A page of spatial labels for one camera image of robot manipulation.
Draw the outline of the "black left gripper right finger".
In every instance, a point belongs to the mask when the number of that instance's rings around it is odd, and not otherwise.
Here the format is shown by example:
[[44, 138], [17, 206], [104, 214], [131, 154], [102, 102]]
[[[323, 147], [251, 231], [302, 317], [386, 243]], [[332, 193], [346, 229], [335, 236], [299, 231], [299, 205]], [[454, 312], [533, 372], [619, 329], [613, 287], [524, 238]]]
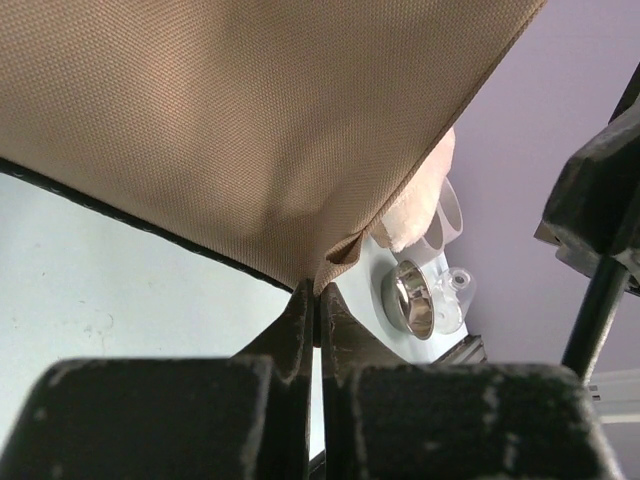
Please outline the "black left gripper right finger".
[[319, 300], [330, 479], [620, 479], [580, 380], [527, 364], [410, 364]]

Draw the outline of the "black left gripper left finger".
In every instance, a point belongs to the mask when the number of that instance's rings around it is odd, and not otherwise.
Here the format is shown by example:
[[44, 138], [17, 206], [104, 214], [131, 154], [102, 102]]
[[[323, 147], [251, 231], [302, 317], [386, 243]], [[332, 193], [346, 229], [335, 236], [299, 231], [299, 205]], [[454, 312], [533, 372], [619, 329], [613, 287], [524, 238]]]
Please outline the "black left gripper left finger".
[[35, 383], [13, 479], [305, 479], [313, 287], [228, 358], [71, 359]]

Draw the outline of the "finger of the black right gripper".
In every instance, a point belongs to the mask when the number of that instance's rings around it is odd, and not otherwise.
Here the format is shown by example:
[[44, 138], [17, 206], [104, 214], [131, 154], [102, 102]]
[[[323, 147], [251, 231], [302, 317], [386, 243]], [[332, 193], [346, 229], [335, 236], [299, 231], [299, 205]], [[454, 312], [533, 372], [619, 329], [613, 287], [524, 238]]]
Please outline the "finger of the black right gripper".
[[589, 278], [611, 257], [630, 272], [627, 286], [639, 286], [638, 71], [605, 128], [562, 168], [534, 237]]

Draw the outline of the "cream fluffy cushion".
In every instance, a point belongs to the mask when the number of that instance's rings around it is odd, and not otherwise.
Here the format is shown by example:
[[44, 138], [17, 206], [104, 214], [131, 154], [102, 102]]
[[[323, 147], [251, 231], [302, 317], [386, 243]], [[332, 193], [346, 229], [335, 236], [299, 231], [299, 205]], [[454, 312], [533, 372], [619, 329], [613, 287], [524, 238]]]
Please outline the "cream fluffy cushion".
[[451, 169], [455, 142], [451, 127], [374, 228], [372, 237], [379, 247], [401, 252], [427, 233]]

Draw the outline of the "tan fabric pet tent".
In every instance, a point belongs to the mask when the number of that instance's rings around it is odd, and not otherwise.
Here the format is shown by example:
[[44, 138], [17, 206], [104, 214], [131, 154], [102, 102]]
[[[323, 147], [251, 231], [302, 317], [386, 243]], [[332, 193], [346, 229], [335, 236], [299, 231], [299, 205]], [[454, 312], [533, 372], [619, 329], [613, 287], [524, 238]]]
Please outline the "tan fabric pet tent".
[[1, 170], [322, 290], [541, 8], [5, 1]]

